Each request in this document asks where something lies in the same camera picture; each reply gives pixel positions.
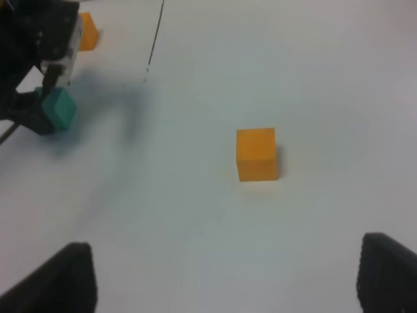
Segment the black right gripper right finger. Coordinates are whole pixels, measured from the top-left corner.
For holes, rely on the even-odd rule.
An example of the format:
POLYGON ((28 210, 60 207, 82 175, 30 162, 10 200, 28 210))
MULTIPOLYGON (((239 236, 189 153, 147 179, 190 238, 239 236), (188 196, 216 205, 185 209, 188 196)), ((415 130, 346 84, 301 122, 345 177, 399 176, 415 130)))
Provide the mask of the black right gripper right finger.
POLYGON ((416 253, 384 233, 366 233, 356 292, 363 312, 416 312, 416 253))

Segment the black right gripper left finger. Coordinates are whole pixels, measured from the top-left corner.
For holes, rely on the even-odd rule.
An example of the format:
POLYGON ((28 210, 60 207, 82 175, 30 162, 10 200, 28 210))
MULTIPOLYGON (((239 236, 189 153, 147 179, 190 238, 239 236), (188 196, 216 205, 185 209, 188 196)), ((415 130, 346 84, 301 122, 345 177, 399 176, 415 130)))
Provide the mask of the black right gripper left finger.
POLYGON ((98 287, 89 243, 70 243, 1 296, 1 312, 94 312, 98 287))

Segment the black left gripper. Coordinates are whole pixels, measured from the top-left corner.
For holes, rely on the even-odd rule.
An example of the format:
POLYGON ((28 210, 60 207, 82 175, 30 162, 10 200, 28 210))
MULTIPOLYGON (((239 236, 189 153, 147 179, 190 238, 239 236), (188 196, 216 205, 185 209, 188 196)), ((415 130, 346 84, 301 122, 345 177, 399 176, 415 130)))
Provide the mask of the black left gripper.
POLYGON ((77 1, 1 2, 1 120, 39 135, 55 132, 41 97, 70 81, 80 40, 77 1), (17 92, 34 67, 43 75, 41 97, 17 92))

